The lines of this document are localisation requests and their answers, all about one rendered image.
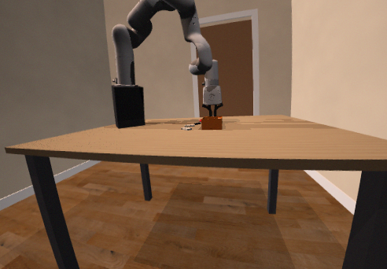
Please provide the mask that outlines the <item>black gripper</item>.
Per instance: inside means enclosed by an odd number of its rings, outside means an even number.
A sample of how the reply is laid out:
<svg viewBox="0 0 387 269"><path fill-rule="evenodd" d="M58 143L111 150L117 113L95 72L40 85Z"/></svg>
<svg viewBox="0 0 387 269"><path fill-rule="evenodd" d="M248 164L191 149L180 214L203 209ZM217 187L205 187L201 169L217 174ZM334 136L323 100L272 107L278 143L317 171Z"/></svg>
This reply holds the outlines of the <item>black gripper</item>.
<svg viewBox="0 0 387 269"><path fill-rule="evenodd" d="M214 116L216 116L216 110L223 106L221 88L219 85L209 85L205 86L203 89L202 107L209 111L209 116L212 116L211 105L215 105Z"/></svg>

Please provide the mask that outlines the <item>orange three-compartment bin rack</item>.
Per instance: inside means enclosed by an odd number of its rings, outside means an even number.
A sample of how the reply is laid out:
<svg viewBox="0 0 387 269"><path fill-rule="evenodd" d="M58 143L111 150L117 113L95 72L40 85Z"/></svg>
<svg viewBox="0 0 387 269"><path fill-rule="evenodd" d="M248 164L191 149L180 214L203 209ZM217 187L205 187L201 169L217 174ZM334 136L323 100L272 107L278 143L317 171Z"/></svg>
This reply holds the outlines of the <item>orange three-compartment bin rack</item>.
<svg viewBox="0 0 387 269"><path fill-rule="evenodd" d="M201 119L202 130L222 130L222 116L206 116Z"/></svg>

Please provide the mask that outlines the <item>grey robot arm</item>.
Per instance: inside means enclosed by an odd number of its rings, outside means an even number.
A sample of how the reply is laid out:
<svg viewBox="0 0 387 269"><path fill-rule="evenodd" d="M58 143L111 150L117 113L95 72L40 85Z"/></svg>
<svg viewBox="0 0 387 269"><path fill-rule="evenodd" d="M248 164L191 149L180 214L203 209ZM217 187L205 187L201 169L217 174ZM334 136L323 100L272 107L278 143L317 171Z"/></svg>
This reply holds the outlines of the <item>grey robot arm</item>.
<svg viewBox="0 0 387 269"><path fill-rule="evenodd" d="M180 15L184 39L192 42L197 48L198 59L190 63L190 73L196 76L205 75L205 82L202 83L204 86L219 85L218 62L213 60L212 63L211 48L201 35L194 0L140 0L127 16L127 22L132 29L122 24L112 29L117 73L113 82L118 84L115 84L115 87L138 87L135 84L133 49L140 46L151 33L153 26L150 19L157 12L176 9Z"/></svg>

